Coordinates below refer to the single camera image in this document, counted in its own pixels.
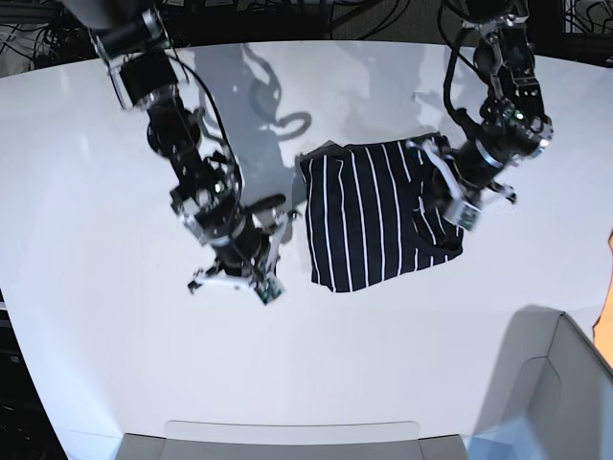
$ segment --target white tabletop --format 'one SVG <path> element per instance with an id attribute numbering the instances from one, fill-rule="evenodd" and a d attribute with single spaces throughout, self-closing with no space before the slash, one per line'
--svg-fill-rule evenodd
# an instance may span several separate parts
<path id="1" fill-rule="evenodd" d="M 462 141 L 443 110 L 441 46 L 262 43 L 182 57 L 215 95 L 248 201 L 297 198 L 295 156 L 328 140 L 440 129 Z M 278 266 L 287 294 L 266 308 L 227 287 L 188 293 L 213 252 L 175 218 L 177 180 L 148 147 L 147 116 L 121 112 L 99 61 L 0 80 L 0 287 L 60 440 L 165 436 L 173 420 L 474 432 L 516 313 L 577 311 L 593 324 L 610 280 L 613 74 L 549 58 L 536 73 L 555 141 L 505 172 L 517 206 L 489 210 L 461 257 L 333 294 L 310 282 L 298 220 Z M 459 64 L 456 105 L 477 117 L 485 91 Z M 198 104 L 194 84 L 182 96 Z M 255 104 L 278 119 L 301 112 L 307 130 L 287 139 L 302 122 L 270 126 Z M 510 380 L 546 352 L 528 342 Z"/>

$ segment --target striped cloth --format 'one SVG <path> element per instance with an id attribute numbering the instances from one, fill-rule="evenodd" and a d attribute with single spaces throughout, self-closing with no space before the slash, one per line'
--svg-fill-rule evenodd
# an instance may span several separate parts
<path id="1" fill-rule="evenodd" d="M 427 155 L 405 141 L 322 152 L 300 164 L 313 283 L 351 292 L 462 254 L 462 229 L 428 194 Z"/>

